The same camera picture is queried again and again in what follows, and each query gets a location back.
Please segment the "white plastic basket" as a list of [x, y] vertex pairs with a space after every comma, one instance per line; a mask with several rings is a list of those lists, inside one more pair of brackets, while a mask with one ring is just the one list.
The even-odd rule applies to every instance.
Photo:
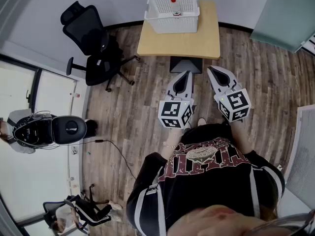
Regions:
[[177, 0], [181, 16], [173, 16], [170, 0], [147, 0], [144, 19], [154, 31], [162, 33], [196, 33], [200, 15], [199, 0]]

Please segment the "light wooden table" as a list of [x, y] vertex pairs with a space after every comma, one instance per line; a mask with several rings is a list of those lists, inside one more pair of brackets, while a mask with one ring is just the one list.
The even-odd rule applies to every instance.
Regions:
[[196, 33], [157, 34], [144, 21], [137, 53], [140, 56], [176, 56], [202, 59], [220, 58], [220, 34], [214, 1], [199, 1]]

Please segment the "frosted glass door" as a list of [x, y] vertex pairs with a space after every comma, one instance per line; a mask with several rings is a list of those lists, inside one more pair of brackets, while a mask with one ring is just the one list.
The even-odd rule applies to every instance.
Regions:
[[315, 34], [315, 0], [267, 0], [251, 39], [298, 51]]

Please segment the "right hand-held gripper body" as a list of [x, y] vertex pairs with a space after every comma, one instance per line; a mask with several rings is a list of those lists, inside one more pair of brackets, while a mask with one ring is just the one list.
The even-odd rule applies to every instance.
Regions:
[[243, 120], [250, 113], [251, 102], [247, 90], [239, 83], [225, 92], [216, 94], [214, 99], [228, 122]]

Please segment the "black table base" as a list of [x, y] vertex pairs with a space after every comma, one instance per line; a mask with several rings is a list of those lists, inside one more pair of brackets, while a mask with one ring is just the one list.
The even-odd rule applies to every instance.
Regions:
[[191, 71], [194, 74], [201, 74], [203, 69], [202, 58], [192, 57], [170, 57], [170, 73], [182, 73], [184, 71]]

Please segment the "person's right forearm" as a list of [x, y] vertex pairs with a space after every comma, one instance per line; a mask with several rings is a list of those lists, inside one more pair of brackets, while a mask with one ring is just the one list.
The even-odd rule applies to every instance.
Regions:
[[237, 120], [230, 124], [232, 137], [234, 140], [234, 144], [236, 148], [242, 153], [242, 154], [248, 154], [252, 152], [253, 148], [249, 143], [248, 135], [245, 131], [244, 124]]

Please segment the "black mesh office chair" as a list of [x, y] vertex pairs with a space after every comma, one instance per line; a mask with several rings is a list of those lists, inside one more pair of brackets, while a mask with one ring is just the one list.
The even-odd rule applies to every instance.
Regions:
[[129, 85], [134, 85], [134, 81], [122, 74], [121, 67], [133, 59], [140, 60], [140, 57], [133, 55], [124, 59], [116, 37], [104, 28], [95, 6], [83, 7], [76, 1], [62, 13], [61, 24], [63, 33], [88, 57], [86, 66], [75, 64], [71, 57], [67, 63], [67, 76], [71, 75], [73, 69], [85, 71], [88, 86], [107, 82], [107, 92], [111, 92], [109, 85], [115, 75], [121, 76]]

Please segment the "person's left forearm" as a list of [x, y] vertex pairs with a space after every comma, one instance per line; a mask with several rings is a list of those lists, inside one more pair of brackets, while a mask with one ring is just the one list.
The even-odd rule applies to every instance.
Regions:
[[173, 128], [169, 129], [168, 138], [163, 142], [163, 148], [161, 156], [168, 160], [175, 148], [178, 146], [181, 137], [183, 135], [183, 129]]

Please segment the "grey office chair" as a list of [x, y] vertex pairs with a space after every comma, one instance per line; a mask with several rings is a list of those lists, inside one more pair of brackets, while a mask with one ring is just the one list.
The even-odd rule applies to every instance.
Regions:
[[54, 222], [57, 221], [57, 209], [64, 206], [73, 208], [77, 215], [77, 218], [84, 222], [73, 222], [73, 224], [76, 226], [76, 229], [84, 234], [88, 233], [87, 226], [94, 227], [110, 221], [111, 217], [109, 215], [102, 214], [101, 210], [98, 208], [98, 205], [109, 204], [109, 200], [101, 202], [94, 201], [92, 193], [92, 189], [94, 186], [94, 184], [91, 184], [89, 186], [89, 196], [87, 196], [85, 191], [82, 191], [80, 195], [67, 196], [67, 198], [61, 202], [44, 202], [43, 208], [45, 213], [43, 215], [43, 218], [49, 228]]

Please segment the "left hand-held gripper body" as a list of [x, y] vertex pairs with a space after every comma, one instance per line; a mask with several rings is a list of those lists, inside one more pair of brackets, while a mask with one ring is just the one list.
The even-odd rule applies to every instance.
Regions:
[[165, 128], [184, 129], [190, 121], [194, 108], [193, 94], [187, 97], [166, 94], [164, 100], [159, 102], [158, 119]]

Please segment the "bottle with red cap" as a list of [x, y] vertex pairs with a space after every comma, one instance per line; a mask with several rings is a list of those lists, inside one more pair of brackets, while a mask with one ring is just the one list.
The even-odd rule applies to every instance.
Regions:
[[181, 16], [180, 4], [177, 0], [170, 0], [171, 10], [173, 16]]

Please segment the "person's black printed shirt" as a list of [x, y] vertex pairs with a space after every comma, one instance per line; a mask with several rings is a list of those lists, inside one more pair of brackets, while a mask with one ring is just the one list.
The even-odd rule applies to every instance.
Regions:
[[[127, 200], [126, 215], [147, 236], [158, 234], [158, 197], [144, 194], [154, 182], [161, 189], [167, 228], [187, 213], [212, 205], [269, 220], [285, 189], [284, 177], [275, 166], [255, 151], [241, 152], [227, 123], [187, 131], [168, 159], [156, 152], [146, 156]], [[139, 198], [143, 205], [137, 224]]]

